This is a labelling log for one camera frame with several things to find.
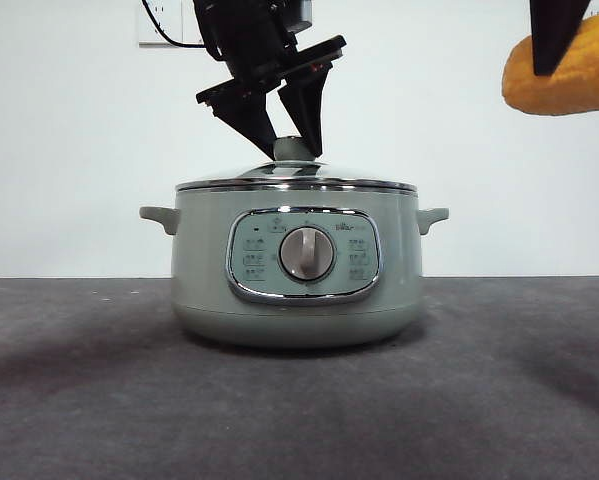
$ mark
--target yellow toy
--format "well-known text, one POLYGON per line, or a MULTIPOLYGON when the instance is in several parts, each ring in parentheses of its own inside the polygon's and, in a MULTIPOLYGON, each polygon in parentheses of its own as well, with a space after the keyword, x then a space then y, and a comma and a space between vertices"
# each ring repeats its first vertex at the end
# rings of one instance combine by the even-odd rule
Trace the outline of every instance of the yellow toy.
MULTIPOLYGON (((533 21, 533 35, 536 26, 533 21)), ((542 46, 534 40, 535 48, 542 46)), ((565 55, 560 62, 556 60, 554 73, 536 75, 541 68, 537 63, 533 37, 512 50, 503 73, 503 96, 508 105, 537 115, 599 110, 599 15, 581 22, 572 43, 566 44, 565 55)))

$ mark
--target black cable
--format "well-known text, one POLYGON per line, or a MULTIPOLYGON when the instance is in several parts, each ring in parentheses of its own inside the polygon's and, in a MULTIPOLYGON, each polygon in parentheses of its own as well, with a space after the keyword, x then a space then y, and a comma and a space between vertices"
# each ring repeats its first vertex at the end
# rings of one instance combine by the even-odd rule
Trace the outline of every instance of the black cable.
POLYGON ((164 40, 166 42, 168 42, 171 45, 174 45, 175 47, 181 47, 181 48, 206 48, 206 46, 201 43, 181 43, 181 42, 177 42, 176 40, 173 40, 172 38, 170 38, 168 35, 166 35, 166 32, 163 31, 163 29, 161 28, 161 25, 159 25, 159 22, 157 21, 155 16, 152 14, 152 10, 150 10, 150 5, 148 5, 148 1, 141 0, 141 3, 143 3, 143 6, 146 9, 148 16, 150 17, 150 20, 152 20, 152 24, 155 26, 157 31, 161 34, 161 36, 164 38, 164 40))

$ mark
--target silver knob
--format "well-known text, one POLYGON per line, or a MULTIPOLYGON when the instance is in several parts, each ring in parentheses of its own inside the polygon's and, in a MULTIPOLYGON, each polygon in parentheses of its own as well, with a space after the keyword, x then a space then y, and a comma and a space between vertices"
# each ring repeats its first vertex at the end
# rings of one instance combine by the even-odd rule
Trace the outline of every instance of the silver knob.
POLYGON ((321 230, 303 227, 293 230, 281 242, 281 263, 299 280, 316 280, 330 270, 334 248, 321 230))

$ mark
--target pot handle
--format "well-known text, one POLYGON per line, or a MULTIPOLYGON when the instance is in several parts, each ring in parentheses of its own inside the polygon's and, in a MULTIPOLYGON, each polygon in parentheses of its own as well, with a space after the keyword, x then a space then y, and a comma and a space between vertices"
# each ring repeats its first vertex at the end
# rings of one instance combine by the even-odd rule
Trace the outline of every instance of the pot handle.
POLYGON ((419 225, 419 233, 426 235, 430 226, 433 223, 440 222, 442 220, 448 220, 450 217, 450 210, 447 208, 432 208, 430 210, 417 210, 417 225, 419 225))
POLYGON ((168 235, 174 235, 177 233, 181 211, 176 208, 141 207, 139 216, 146 220, 159 222, 168 235))

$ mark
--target glass lid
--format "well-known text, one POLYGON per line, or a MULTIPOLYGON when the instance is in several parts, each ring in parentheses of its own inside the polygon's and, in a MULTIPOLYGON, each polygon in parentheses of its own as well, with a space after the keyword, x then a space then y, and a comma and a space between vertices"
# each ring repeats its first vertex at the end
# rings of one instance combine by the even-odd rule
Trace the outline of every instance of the glass lid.
POLYGON ((305 150, 301 139, 286 137, 275 144, 274 162, 265 163, 247 171, 227 171, 220 175, 202 178, 194 182, 177 185, 177 191, 198 189, 244 190, 261 189, 339 189, 400 190, 416 193, 413 185, 381 180, 350 169, 333 167, 314 161, 305 150))

